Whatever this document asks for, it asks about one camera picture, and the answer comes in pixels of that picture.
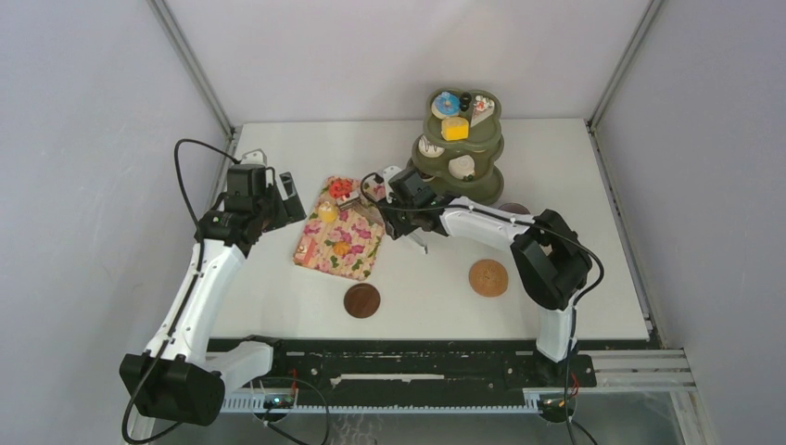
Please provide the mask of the silver metal tongs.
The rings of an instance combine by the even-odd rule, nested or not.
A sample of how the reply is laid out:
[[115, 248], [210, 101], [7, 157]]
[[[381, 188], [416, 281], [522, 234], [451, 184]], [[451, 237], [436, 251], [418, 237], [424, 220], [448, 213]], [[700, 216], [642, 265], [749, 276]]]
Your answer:
[[[382, 227], [385, 226], [385, 221], [383, 219], [382, 213], [376, 208], [374, 203], [365, 197], [360, 197], [361, 202], [351, 209], [347, 210], [354, 210], [355, 212], [359, 213], [362, 217], [367, 218], [372, 223], [376, 223]], [[406, 238], [413, 243], [414, 245], [418, 246], [424, 255], [428, 254], [428, 245], [426, 242], [416, 234], [407, 235]]]

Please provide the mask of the white chocolate-striped donut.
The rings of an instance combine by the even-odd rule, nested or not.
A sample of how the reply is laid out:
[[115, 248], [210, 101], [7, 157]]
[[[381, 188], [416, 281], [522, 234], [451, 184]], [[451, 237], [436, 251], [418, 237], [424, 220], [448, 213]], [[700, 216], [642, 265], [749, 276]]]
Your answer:
[[425, 156], [430, 159], [435, 159], [440, 157], [444, 152], [445, 148], [441, 146], [437, 146], [434, 143], [430, 142], [424, 135], [421, 135], [417, 142], [418, 151], [422, 156]]

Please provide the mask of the floral dessert tray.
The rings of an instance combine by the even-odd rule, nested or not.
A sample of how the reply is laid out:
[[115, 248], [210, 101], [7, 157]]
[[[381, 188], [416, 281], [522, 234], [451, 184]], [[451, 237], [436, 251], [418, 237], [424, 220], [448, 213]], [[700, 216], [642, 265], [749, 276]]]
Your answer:
[[299, 244], [303, 238], [313, 240], [311, 259], [308, 263], [298, 264], [293, 261], [292, 256], [292, 261], [297, 266], [313, 271], [363, 282], [372, 273], [386, 230], [385, 226], [371, 222], [354, 210], [339, 210], [338, 218], [330, 224], [318, 218], [317, 207], [321, 202], [327, 200], [336, 203], [336, 200], [329, 195], [328, 188], [338, 178], [347, 178], [353, 182], [351, 194], [365, 198], [371, 196], [376, 199], [385, 196], [384, 186], [373, 180], [363, 182], [344, 176], [328, 177], [315, 206], [307, 213], [306, 225], [298, 241]]

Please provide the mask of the white swirl roll cake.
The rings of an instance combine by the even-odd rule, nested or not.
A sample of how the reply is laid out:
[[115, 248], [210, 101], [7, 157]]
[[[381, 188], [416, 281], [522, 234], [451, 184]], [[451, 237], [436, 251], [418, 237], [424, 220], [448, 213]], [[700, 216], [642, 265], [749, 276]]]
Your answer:
[[475, 160], [471, 155], [451, 159], [448, 170], [452, 177], [463, 182], [471, 182], [475, 179]]

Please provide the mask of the yellow swirl roll cake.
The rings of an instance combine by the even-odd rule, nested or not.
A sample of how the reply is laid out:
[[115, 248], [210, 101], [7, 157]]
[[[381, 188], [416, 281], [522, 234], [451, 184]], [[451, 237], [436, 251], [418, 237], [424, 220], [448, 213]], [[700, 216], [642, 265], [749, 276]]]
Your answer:
[[470, 131], [470, 122], [463, 117], [453, 116], [441, 121], [441, 137], [448, 142], [467, 139]]

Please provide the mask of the purple mug black handle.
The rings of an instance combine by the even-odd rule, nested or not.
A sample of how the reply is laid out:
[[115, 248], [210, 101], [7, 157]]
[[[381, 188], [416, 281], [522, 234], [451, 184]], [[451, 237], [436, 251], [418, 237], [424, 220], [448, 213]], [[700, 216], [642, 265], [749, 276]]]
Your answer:
[[519, 215], [530, 214], [530, 210], [526, 206], [513, 202], [501, 204], [499, 210]]

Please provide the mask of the blue glazed donut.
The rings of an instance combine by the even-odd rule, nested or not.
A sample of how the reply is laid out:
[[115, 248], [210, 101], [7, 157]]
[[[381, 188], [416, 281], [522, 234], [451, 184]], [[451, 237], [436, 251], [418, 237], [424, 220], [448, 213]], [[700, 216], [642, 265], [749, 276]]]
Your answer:
[[456, 117], [461, 111], [460, 98], [449, 91], [442, 91], [432, 100], [430, 110], [439, 120]]

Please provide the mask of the triangular fruit cake slice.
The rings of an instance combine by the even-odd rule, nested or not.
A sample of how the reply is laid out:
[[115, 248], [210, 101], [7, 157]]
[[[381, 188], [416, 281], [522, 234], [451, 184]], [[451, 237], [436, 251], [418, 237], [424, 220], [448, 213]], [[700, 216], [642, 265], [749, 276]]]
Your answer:
[[492, 98], [485, 95], [476, 95], [473, 102], [470, 127], [473, 128], [482, 121], [492, 117], [495, 108], [496, 102]]

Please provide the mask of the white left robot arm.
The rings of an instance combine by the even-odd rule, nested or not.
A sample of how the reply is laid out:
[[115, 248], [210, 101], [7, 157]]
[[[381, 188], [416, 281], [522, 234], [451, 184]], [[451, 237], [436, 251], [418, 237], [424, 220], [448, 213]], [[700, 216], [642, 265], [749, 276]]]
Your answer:
[[213, 359], [207, 354], [222, 300], [250, 250], [263, 234], [304, 218], [290, 172], [276, 172], [260, 149], [233, 159], [225, 191], [196, 221], [192, 257], [161, 327], [142, 353], [120, 364], [130, 410], [208, 426], [226, 394], [255, 378], [269, 387], [287, 380], [288, 359], [264, 341], [244, 340]]

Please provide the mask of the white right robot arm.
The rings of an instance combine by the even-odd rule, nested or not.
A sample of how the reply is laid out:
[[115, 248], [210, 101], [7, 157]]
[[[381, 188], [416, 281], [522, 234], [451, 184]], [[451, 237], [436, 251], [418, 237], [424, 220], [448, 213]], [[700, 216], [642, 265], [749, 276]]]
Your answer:
[[469, 197], [438, 194], [413, 168], [390, 166], [362, 179], [384, 188], [373, 198], [392, 239], [416, 231], [463, 237], [508, 251], [526, 294], [539, 308], [536, 373], [549, 386], [561, 385], [573, 371], [577, 346], [577, 304], [601, 282], [599, 257], [583, 246], [556, 211], [516, 214], [479, 204]]

